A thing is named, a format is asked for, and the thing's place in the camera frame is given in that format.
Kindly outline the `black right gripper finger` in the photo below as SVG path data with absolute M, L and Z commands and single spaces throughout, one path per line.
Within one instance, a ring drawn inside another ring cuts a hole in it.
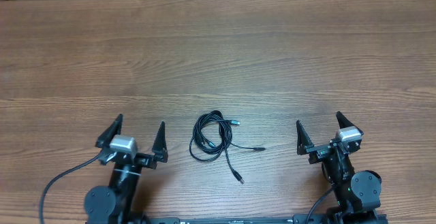
M 338 111 L 337 113 L 336 113 L 336 118 L 337 118 L 337 122 L 338 122 L 338 124 L 339 124 L 339 127 L 341 128 L 341 129 L 344 129 L 344 128 L 348 128 L 348 127 L 353 127 L 354 126 L 354 124 L 351 122 L 351 121 L 349 121 L 344 115 L 343 115 L 343 113 L 341 112 L 341 111 Z
M 312 143 L 310 137 L 305 131 L 300 120 L 296 121 L 296 130 L 297 130 L 297 154 L 298 155 L 308 154 L 308 149 L 313 148 L 314 144 Z

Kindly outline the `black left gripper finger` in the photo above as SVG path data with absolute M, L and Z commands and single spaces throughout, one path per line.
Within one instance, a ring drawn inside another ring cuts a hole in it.
M 165 128 L 166 124 L 162 121 L 152 147 L 152 152 L 155 154 L 156 160 L 162 163 L 166 163 L 168 161 Z
M 123 124 L 123 115 L 119 114 L 114 122 L 109 126 L 98 138 L 95 146 L 98 148 L 109 147 L 112 139 L 115 135 L 121 134 L 121 128 Z

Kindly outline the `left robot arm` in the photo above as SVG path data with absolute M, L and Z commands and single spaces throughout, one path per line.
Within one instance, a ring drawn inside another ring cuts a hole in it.
M 138 151 L 136 139 L 121 134 L 123 115 L 98 138 L 95 146 L 101 151 L 97 160 L 102 164 L 113 162 L 110 182 L 106 186 L 93 187 L 84 198 L 87 223 L 150 223 L 145 212 L 131 209 L 142 169 L 154 170 L 159 162 L 168 161 L 165 123 L 159 126 L 152 153 Z

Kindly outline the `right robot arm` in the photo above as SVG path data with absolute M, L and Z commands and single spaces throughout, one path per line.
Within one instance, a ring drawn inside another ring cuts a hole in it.
M 305 223 L 387 223 L 387 216 L 378 215 L 381 206 L 382 178 L 374 171 L 356 172 L 349 156 L 358 151 L 364 132 L 342 112 L 336 113 L 339 130 L 327 144 L 316 146 L 296 121 L 297 154 L 308 155 L 309 163 L 321 163 L 330 188 L 303 216 Z

